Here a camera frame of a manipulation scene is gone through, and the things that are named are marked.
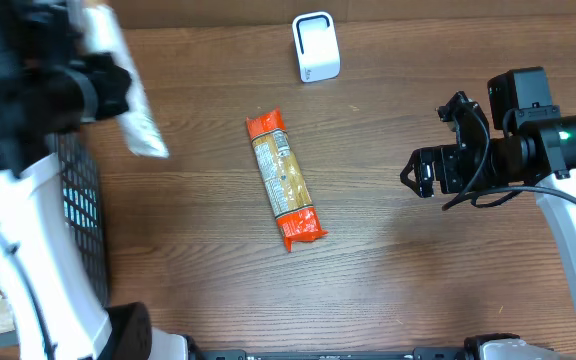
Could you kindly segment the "white shampoo tube gold cap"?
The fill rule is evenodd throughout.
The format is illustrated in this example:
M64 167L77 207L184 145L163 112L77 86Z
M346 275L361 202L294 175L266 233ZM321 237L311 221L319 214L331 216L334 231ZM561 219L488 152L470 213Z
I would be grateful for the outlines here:
M168 148L112 7L105 1L69 1L67 10L69 22L78 36L75 41L78 59L108 52L131 76L132 85L127 93L129 110L113 117L120 125L128 149L138 156L167 158Z

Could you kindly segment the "orange spaghetti pasta package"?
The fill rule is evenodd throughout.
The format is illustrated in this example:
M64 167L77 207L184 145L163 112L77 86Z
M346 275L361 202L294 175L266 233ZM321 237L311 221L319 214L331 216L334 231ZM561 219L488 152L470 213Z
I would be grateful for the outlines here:
M246 126L260 176L284 246L310 243L324 237L314 202L292 150L279 108L257 118L247 118Z

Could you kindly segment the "teal snack wrapper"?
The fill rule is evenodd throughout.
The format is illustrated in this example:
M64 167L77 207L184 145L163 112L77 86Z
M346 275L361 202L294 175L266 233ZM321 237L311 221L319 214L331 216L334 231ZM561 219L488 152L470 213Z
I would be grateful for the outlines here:
M63 189L64 213L73 224L93 231L98 228L98 210L96 192L93 189L83 190L66 186Z

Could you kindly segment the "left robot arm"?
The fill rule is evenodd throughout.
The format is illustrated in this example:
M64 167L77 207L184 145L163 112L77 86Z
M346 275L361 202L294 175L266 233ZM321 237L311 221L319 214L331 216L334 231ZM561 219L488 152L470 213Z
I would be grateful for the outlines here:
M76 133L106 119L133 154L168 156L110 4L0 1L0 286L24 359L192 355L144 304L103 305L85 270L99 198Z

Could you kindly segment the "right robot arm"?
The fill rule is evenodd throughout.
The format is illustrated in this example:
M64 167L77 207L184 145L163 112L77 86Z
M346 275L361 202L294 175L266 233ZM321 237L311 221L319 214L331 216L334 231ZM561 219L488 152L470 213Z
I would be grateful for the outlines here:
M576 115L564 116L551 97L544 68L509 70L491 78L492 116L458 91L437 114L454 132L453 145L412 152L401 182L421 198L433 187L464 202L501 206L532 193L554 236L576 314Z

